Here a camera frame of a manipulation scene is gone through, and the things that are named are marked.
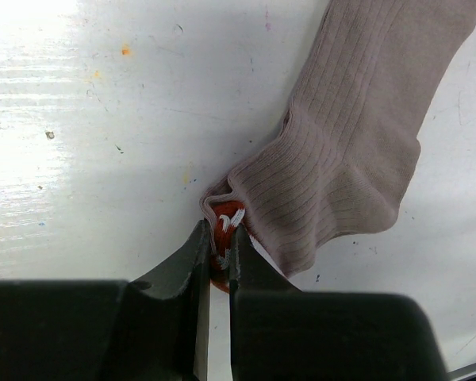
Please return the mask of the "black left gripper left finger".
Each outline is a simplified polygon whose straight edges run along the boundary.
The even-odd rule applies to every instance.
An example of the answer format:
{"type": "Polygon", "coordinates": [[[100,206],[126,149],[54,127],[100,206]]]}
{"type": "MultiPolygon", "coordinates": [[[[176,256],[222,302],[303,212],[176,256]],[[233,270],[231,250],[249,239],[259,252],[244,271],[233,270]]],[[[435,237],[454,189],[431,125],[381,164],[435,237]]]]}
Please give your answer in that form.
{"type": "Polygon", "coordinates": [[[209,223],[200,220],[187,241],[131,285],[143,298],[141,353],[183,380],[206,380],[209,343],[209,223]]]}

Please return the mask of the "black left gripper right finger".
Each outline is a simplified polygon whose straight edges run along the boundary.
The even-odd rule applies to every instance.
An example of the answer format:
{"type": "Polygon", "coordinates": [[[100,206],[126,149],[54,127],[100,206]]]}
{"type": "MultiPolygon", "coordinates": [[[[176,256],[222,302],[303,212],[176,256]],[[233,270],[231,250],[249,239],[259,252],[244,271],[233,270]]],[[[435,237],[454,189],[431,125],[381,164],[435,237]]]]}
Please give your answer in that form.
{"type": "Polygon", "coordinates": [[[281,301],[299,290],[257,252],[243,225],[232,235],[229,290],[232,378],[268,377],[286,343],[281,301]]]}

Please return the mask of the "grey sock with red cuff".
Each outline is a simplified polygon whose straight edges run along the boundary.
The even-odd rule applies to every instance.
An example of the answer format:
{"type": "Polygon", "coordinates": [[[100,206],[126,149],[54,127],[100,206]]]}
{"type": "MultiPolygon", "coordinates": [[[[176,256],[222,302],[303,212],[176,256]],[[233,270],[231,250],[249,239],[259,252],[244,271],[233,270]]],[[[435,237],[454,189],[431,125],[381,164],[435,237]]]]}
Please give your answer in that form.
{"type": "Polygon", "coordinates": [[[332,1],[279,135],[202,196],[212,281],[228,289],[239,225],[285,276],[317,249],[397,220],[420,155],[417,135],[476,1],[332,1]]]}

